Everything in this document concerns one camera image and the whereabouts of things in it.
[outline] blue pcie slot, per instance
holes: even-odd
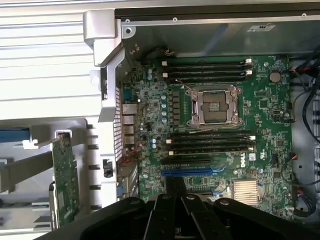
[[[170,169],[162,170],[163,177],[187,177],[187,176],[207,176],[223,172],[226,167],[221,168],[195,168],[195,169]]]

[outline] motherboard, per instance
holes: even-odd
[[[153,59],[121,83],[126,161],[144,201],[183,177],[209,202],[233,198],[292,219],[289,60],[277,56]]]

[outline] metal panel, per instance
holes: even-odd
[[[0,120],[99,115],[99,68],[83,43],[81,19],[10,19],[0,22]]]

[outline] green circuit board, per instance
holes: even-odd
[[[192,65],[244,59],[252,60],[252,76],[242,82],[186,85],[177,82],[168,85],[163,78],[162,61]],[[138,103],[134,118],[134,139],[141,146],[138,159],[140,197],[148,201],[150,196],[164,192],[161,170],[223,168],[223,171],[209,176],[184,177],[187,190],[191,193],[214,191],[218,194],[208,197],[214,201],[221,197],[232,198],[233,181],[256,180],[259,200],[254,207],[284,219],[292,219],[291,187],[280,175],[281,166],[292,149],[291,124],[288,123],[291,118],[289,75],[282,72],[281,81],[277,83],[269,80],[271,72],[285,71],[288,68],[289,60],[276,56],[170,58],[137,64],[131,72],[130,81],[122,83],[122,103]],[[186,91],[197,87],[214,89],[223,86],[240,89],[237,104],[241,124],[219,127],[217,130],[251,130],[256,142],[254,149],[205,154],[205,157],[211,159],[210,163],[162,165],[161,159],[168,157],[168,134],[192,130],[187,126],[192,118],[192,100],[186,95]],[[179,106],[176,105],[175,109],[173,98],[178,98]],[[179,114],[178,119],[174,119],[175,114]],[[141,125],[147,126],[146,130],[140,131]],[[283,171],[286,178],[291,173],[291,166]]]
[[[74,160],[71,139],[59,135],[51,144],[55,194],[57,199],[57,222],[62,227],[75,220],[79,211],[79,186],[77,161]]]

